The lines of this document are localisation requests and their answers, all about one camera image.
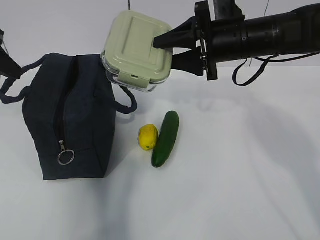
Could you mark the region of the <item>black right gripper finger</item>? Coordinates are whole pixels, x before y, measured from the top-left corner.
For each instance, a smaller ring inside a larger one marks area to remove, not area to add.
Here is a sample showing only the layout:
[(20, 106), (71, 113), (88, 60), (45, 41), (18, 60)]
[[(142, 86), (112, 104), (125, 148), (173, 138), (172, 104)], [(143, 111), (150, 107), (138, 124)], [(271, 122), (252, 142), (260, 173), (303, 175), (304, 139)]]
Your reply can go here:
[(197, 18), (189, 18), (175, 29), (154, 38), (153, 47), (156, 49), (195, 49), (197, 46), (196, 34)]
[(202, 47), (175, 54), (172, 57), (172, 69), (201, 77), (208, 71), (207, 54)]

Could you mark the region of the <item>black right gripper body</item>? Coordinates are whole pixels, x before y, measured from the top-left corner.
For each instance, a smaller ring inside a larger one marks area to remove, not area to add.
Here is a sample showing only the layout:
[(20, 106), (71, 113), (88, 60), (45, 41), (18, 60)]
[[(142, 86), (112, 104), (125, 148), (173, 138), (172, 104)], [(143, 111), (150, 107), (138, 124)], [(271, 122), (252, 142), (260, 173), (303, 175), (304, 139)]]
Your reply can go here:
[(241, 27), (245, 20), (211, 20), (208, 1), (195, 3), (197, 37), (202, 52), (207, 55), (207, 80), (218, 79), (217, 64), (240, 60), (244, 57), (247, 35)]

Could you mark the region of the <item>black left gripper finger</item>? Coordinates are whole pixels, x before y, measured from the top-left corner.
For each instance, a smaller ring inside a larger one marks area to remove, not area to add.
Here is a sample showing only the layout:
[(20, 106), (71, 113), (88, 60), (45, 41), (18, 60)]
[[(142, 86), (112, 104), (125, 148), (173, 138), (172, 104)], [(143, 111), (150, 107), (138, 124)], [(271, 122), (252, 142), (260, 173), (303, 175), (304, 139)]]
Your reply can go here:
[(22, 68), (0, 47), (0, 75), (20, 79)]

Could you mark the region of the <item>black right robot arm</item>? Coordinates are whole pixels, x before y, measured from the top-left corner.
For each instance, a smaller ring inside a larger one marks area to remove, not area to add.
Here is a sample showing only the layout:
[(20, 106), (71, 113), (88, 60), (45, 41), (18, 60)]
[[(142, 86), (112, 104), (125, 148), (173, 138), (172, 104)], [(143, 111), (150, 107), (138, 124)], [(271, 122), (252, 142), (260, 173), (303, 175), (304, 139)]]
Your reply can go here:
[(156, 49), (184, 49), (173, 56), (172, 69), (214, 81), (218, 63), (253, 58), (262, 62), (257, 79), (278, 56), (295, 61), (320, 52), (319, 4), (254, 19), (246, 19), (233, 0), (216, 0), (213, 6), (211, 18), (208, 1), (197, 2), (193, 17), (154, 39)]

